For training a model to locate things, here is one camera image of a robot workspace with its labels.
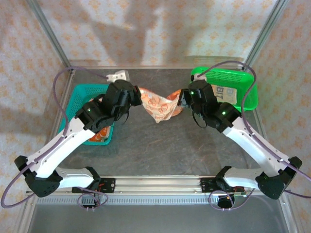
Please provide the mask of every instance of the patterned wallpaper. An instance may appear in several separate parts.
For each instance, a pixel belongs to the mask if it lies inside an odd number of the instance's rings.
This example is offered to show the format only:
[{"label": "patterned wallpaper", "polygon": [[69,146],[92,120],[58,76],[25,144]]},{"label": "patterned wallpaper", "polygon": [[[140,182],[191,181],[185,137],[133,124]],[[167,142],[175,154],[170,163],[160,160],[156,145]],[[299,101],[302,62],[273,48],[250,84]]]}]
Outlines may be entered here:
[{"label": "patterned wallpaper", "polygon": [[[290,0],[253,68],[259,76],[259,107],[270,142],[298,156],[311,176],[311,1]],[[297,175],[292,191],[311,196]],[[311,229],[311,201],[294,198],[297,221]]]},{"label": "patterned wallpaper", "polygon": [[[56,106],[52,80],[63,67],[49,40],[24,0],[0,1],[0,195],[17,174],[14,159],[41,148],[49,135]],[[61,95],[64,81],[57,85]],[[24,198],[19,179],[6,204]],[[12,232],[20,207],[0,207],[1,232]]]},{"label": "patterned wallpaper", "polygon": [[276,2],[38,1],[71,63],[82,66],[192,66],[194,61],[202,65],[228,59],[243,61]]}]

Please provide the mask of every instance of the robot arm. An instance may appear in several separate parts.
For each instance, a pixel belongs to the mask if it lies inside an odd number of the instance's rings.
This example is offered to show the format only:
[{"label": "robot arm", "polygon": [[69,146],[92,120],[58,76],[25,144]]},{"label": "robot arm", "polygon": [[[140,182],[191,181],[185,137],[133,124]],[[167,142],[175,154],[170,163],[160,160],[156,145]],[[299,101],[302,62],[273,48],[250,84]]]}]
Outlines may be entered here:
[{"label": "robot arm", "polygon": [[19,156],[15,160],[20,171],[29,163],[35,163],[23,173],[29,188],[39,197],[45,197],[56,189],[65,187],[96,189],[100,176],[92,167],[63,169],[58,165],[83,142],[104,127],[112,125],[122,115],[128,114],[131,106],[140,104],[140,91],[137,86],[132,86],[125,80],[111,83],[105,94],[85,103],[76,112],[65,135],[63,130],[33,155]]},{"label": "robot arm", "polygon": [[223,191],[236,186],[259,188],[270,198],[278,199],[296,175],[295,171],[280,163],[260,145],[254,139],[254,134],[285,162],[296,168],[302,165],[299,158],[289,158],[278,151],[253,128],[251,129],[254,133],[251,135],[245,127],[241,113],[230,103],[218,103],[211,85],[205,80],[194,81],[188,89],[183,89],[179,105],[191,108],[193,113],[202,117],[207,126],[231,138],[260,165],[259,169],[225,166],[215,177],[217,186]]}]

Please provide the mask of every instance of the orange patterned cloth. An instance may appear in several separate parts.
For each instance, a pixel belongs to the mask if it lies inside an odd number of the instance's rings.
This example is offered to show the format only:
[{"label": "orange patterned cloth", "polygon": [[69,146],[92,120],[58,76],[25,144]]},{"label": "orange patterned cloth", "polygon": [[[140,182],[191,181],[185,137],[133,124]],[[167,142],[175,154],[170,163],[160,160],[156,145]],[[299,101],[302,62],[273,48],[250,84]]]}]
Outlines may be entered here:
[{"label": "orange patterned cloth", "polygon": [[159,96],[145,88],[139,88],[141,92],[142,105],[156,121],[169,120],[179,114],[183,108],[177,106],[181,90],[177,90],[166,98]]}]

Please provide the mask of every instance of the green basket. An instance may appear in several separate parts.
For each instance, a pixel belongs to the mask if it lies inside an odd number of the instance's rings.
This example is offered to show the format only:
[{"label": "green basket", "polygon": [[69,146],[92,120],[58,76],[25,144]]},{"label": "green basket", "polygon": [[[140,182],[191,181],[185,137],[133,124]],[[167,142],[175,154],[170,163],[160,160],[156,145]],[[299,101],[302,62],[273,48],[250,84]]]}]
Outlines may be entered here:
[{"label": "green basket", "polygon": [[[191,75],[203,73],[207,69],[208,67],[197,67],[191,71]],[[205,76],[207,78],[207,82],[212,85],[235,88],[237,90],[237,104],[234,105],[234,107],[241,111],[242,99],[254,81],[254,77],[251,74],[236,70],[214,68],[206,73]],[[255,84],[245,100],[244,110],[253,110],[257,107],[257,105],[258,94],[257,84]]]},{"label": "green basket", "polygon": [[[83,106],[83,104],[89,102],[90,99],[95,98],[99,94],[106,93],[108,88],[107,84],[79,84],[76,85],[73,89],[71,98],[69,100],[66,114],[68,120],[70,121],[75,115],[76,112]],[[62,120],[62,124],[60,126],[60,132],[65,127],[65,119]],[[104,142],[91,142],[85,141],[84,145],[107,145],[112,138],[113,125],[111,126],[109,136]]]}]

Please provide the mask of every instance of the gray tabletop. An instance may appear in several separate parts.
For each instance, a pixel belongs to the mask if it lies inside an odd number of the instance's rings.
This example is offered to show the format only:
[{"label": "gray tabletop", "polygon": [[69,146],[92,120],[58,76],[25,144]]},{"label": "gray tabletop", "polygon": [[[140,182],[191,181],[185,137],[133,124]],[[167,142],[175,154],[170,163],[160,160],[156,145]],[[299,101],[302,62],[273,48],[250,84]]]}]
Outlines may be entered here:
[{"label": "gray tabletop", "polygon": [[[114,74],[101,69],[98,73]],[[129,69],[130,81],[160,96],[187,88],[190,69]],[[70,92],[77,84],[106,83],[87,71],[76,71]],[[247,112],[256,129],[253,112]],[[224,166],[256,168],[257,163],[231,139],[213,128],[201,129],[190,110],[156,123],[143,106],[130,110],[128,121],[116,122],[106,146],[79,146],[60,165],[65,168],[92,166],[102,176],[118,175],[215,175]]]}]

